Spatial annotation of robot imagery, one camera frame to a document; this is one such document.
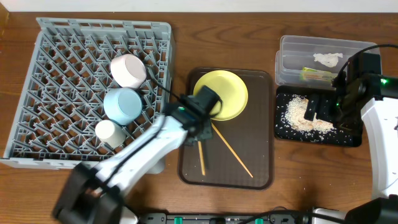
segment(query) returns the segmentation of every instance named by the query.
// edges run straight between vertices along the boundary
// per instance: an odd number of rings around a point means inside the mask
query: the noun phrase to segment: transparent plastic container
[[[331,81],[344,63],[356,52],[373,45],[375,43],[285,35],[280,39],[280,50],[276,53],[275,82],[277,85],[333,89]],[[379,49],[368,52],[380,54]],[[342,53],[343,58],[339,58],[333,68],[314,61],[314,54],[328,53]],[[319,72],[303,71],[305,67]]]

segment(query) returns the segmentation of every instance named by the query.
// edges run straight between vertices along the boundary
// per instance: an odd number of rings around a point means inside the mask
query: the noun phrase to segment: plate
[[[202,86],[206,85],[216,92],[223,101],[217,103],[210,114],[216,114],[213,119],[216,121],[226,121],[237,117],[248,103],[248,89],[241,78],[232,72],[224,70],[215,70],[206,73],[202,76],[193,89],[193,94],[196,95]]]

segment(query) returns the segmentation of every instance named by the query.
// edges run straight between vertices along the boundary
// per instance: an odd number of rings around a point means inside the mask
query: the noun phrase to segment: crumpled paper
[[[326,65],[329,68],[333,68],[338,63],[338,58],[343,57],[342,53],[335,54],[314,54],[315,62],[320,62],[322,65]]]

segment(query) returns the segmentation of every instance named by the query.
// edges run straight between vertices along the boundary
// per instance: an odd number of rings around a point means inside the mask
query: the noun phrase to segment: dish rack
[[[94,166],[118,153],[151,126],[169,94],[146,80],[139,93],[140,117],[123,126],[125,142],[113,149],[95,135],[107,119],[105,94],[120,86],[109,65],[134,54],[150,76],[170,88],[174,57],[171,26],[165,22],[36,18],[41,27],[22,89],[6,150],[0,162],[11,167],[73,168]],[[164,168],[164,158],[151,173]]]

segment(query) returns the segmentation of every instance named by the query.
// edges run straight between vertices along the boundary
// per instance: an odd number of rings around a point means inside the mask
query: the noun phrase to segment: chopstick
[[[206,172],[205,172],[205,160],[203,158],[203,150],[201,148],[201,141],[198,141],[198,147],[199,147],[201,174],[202,175],[206,175]]]
[[[234,154],[235,158],[241,163],[241,165],[243,166],[243,168],[246,170],[246,172],[248,172],[248,174],[253,178],[253,175],[251,175],[249,169],[244,165],[244,163],[242,162],[242,160],[239,158],[239,156],[235,153],[235,151],[233,150],[233,148],[228,144],[228,142],[225,140],[225,138],[223,137],[223,135],[218,131],[218,129],[216,128],[216,126],[214,126],[213,123],[211,123],[211,127],[213,127],[213,129],[217,132],[218,136],[221,138],[221,140],[223,140],[223,142],[226,144],[226,147],[228,147],[228,149],[232,152],[232,154]]]

